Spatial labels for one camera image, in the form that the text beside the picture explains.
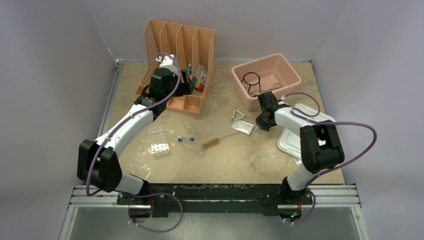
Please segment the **clear glass beaker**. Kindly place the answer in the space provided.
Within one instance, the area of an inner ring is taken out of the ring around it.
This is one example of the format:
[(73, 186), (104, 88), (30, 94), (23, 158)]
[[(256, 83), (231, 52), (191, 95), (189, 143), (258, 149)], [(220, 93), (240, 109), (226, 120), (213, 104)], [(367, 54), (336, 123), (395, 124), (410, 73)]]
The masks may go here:
[(192, 118), (186, 118), (183, 120), (182, 125), (184, 127), (185, 132), (191, 136), (197, 136), (199, 132), (198, 121)]

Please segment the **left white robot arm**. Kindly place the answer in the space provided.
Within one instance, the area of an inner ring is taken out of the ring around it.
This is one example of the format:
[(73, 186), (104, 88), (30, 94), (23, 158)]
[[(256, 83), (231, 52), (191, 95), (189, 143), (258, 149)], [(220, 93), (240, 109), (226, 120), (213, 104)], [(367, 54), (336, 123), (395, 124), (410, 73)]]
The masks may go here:
[(150, 83), (142, 89), (128, 113), (103, 135), (95, 140), (85, 139), (79, 145), (77, 177), (86, 183), (86, 195), (95, 195), (90, 191), (90, 186), (95, 186), (98, 191), (107, 193), (129, 193), (130, 199), (138, 205), (146, 203), (149, 199), (149, 191), (144, 187), (147, 181), (125, 173), (119, 156), (135, 136), (167, 108), (171, 97), (190, 95), (193, 89), (186, 69), (170, 64), (156, 68)]

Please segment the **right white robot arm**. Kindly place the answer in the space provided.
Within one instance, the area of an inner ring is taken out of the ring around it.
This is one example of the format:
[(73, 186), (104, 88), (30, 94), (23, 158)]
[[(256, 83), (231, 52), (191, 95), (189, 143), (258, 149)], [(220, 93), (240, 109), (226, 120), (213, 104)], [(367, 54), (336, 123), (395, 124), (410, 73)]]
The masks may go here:
[(300, 198), (301, 192), (324, 170), (332, 170), (345, 160), (338, 131), (330, 120), (318, 122), (294, 107), (277, 100), (272, 92), (257, 96), (261, 114), (255, 119), (263, 131), (281, 126), (300, 138), (302, 164), (282, 181), (280, 196), (288, 204)]

